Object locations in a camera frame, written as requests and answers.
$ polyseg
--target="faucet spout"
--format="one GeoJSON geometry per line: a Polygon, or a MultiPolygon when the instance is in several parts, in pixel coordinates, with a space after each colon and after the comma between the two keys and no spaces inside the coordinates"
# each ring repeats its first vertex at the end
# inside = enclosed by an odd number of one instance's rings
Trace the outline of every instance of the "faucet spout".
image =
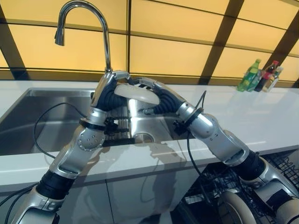
{"type": "Polygon", "coordinates": [[[62,6],[59,12],[58,18],[58,27],[55,34],[55,43],[61,46],[64,46],[64,26],[65,19],[69,11],[76,7],[83,7],[91,11],[96,17],[99,19],[102,29],[103,29],[103,39],[104,39],[104,50],[105,50],[105,59],[106,59],[106,67],[105,73],[111,72],[111,60],[110,60],[110,45],[109,45],[109,32],[108,25],[105,20],[105,17],[101,13],[99,9],[97,9],[93,4],[83,1],[83,0],[72,0],[67,2],[64,6],[62,6]]]}

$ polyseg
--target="dish rack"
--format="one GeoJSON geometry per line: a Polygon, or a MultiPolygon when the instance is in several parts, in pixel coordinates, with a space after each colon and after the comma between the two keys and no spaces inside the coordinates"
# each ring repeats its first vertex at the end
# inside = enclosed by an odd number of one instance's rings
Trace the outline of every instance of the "dish rack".
{"type": "MultiPolygon", "coordinates": [[[[299,162],[291,161],[289,158],[294,152],[295,150],[262,157],[281,170],[281,173],[299,189],[299,169],[296,166],[299,162]]],[[[257,224],[276,224],[275,215],[257,197],[254,197],[252,189],[242,184],[238,176],[222,163],[209,164],[202,175],[205,178],[198,178],[182,201],[184,206],[190,209],[197,223],[222,223],[218,213],[218,200],[223,192],[229,190],[236,193],[247,204],[257,224]]],[[[233,215],[231,217],[231,223],[239,223],[233,220],[233,215]]]]}

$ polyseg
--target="robotic hand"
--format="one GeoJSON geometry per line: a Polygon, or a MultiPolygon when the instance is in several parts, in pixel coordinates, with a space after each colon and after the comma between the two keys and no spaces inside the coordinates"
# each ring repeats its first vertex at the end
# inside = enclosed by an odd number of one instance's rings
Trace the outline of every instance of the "robotic hand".
{"type": "Polygon", "coordinates": [[[203,108],[195,108],[163,83],[149,78],[139,78],[137,82],[150,87],[160,97],[160,104],[144,109],[145,114],[175,112],[182,119],[181,123],[176,123],[177,133],[188,130],[204,142],[276,213],[278,223],[299,222],[299,192],[278,170],[230,131],[223,130],[214,116],[203,113],[203,108]]]}
{"type": "Polygon", "coordinates": [[[80,120],[70,143],[60,150],[47,173],[27,195],[12,224],[59,222],[56,211],[91,156],[100,150],[107,127],[114,125],[107,119],[107,111],[127,103],[124,97],[114,94],[114,89],[118,79],[129,79],[129,76],[125,71],[109,71],[101,78],[92,94],[87,117],[80,120]]]}

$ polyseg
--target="red label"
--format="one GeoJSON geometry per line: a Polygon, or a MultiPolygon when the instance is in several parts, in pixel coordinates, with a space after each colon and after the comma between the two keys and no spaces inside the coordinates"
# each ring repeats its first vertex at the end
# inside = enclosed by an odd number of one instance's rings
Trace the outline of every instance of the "red label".
{"type": "Polygon", "coordinates": [[[269,79],[272,76],[272,73],[266,72],[263,76],[264,79],[269,79]]]}

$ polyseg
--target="stainless steel sink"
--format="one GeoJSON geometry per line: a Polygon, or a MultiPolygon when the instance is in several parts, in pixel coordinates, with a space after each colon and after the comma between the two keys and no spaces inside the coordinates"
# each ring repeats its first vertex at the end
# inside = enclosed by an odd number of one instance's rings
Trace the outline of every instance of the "stainless steel sink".
{"type": "MultiPolygon", "coordinates": [[[[84,114],[90,105],[90,89],[28,89],[0,118],[0,155],[39,152],[33,141],[33,126],[37,118],[48,108],[67,102],[84,114]]],[[[116,133],[106,137],[106,145],[144,142],[161,142],[186,138],[173,131],[173,114],[146,116],[138,113],[145,103],[129,100],[128,106],[110,112],[119,124],[116,133]]],[[[59,151],[66,145],[78,126],[80,115],[67,105],[51,110],[37,126],[37,141],[47,152],[59,151]]]]}

